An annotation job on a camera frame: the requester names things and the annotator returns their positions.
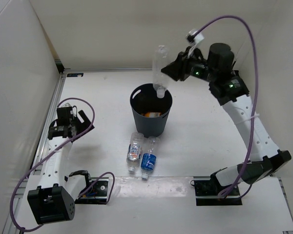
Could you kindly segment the clear unlabelled plastic bottle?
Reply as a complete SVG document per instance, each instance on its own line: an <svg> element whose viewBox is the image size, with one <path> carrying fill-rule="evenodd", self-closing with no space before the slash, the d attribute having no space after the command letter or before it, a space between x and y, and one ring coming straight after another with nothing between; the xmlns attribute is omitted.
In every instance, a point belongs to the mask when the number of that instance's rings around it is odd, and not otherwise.
<svg viewBox="0 0 293 234"><path fill-rule="evenodd" d="M164 98L168 87L169 77L162 73L162 69L169 65L169 49L164 46L158 46L152 60L153 88L157 98Z"/></svg>

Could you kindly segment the orange juice bottle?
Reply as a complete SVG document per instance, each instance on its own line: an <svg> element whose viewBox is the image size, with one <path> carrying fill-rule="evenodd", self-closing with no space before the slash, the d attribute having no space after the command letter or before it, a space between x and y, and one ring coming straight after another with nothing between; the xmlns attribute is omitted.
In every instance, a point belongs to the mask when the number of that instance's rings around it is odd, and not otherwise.
<svg viewBox="0 0 293 234"><path fill-rule="evenodd" d="M147 112L147 113L144 113L143 116L149 117L149 118L156 118L156 117L160 117L161 114L162 114L161 112Z"/></svg>

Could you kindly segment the clear bottle white orange label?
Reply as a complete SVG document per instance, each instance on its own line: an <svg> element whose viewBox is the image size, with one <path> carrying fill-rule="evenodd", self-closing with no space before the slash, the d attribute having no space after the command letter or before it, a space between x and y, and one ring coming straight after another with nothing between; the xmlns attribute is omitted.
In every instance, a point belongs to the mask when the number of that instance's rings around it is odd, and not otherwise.
<svg viewBox="0 0 293 234"><path fill-rule="evenodd" d="M127 167L130 174L135 174L136 168L140 165L144 135L142 133L132 133L128 152L126 156Z"/></svg>

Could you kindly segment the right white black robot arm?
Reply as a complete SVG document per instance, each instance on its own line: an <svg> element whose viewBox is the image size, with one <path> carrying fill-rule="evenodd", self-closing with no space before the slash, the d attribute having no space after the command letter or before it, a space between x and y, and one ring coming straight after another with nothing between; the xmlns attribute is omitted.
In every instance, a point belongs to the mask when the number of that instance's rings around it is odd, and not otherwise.
<svg viewBox="0 0 293 234"><path fill-rule="evenodd" d="M161 72L175 81L184 81L193 76L209 83L209 91L232 119L245 146L246 162L226 167L210 176L212 193L225 197L236 184L249 185L278 171L292 156L282 151L273 142L259 115L252 111L254 101L244 81L233 70L234 53L224 43L214 43L204 59L200 49L193 52L187 47L175 61L161 69Z"/></svg>

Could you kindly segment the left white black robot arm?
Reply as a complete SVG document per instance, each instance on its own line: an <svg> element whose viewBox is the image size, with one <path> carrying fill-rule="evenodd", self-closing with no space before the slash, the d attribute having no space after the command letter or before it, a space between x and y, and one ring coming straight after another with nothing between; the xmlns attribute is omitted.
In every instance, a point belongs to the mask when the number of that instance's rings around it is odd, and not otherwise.
<svg viewBox="0 0 293 234"><path fill-rule="evenodd" d="M93 183L88 171L70 172L67 167L74 137L86 128L94 129L94 126L84 111L75 114L69 103L57 108L57 119L50 124L47 136L49 151L54 154L43 163L37 188L27 195L39 225L72 220L78 195L92 192Z"/></svg>

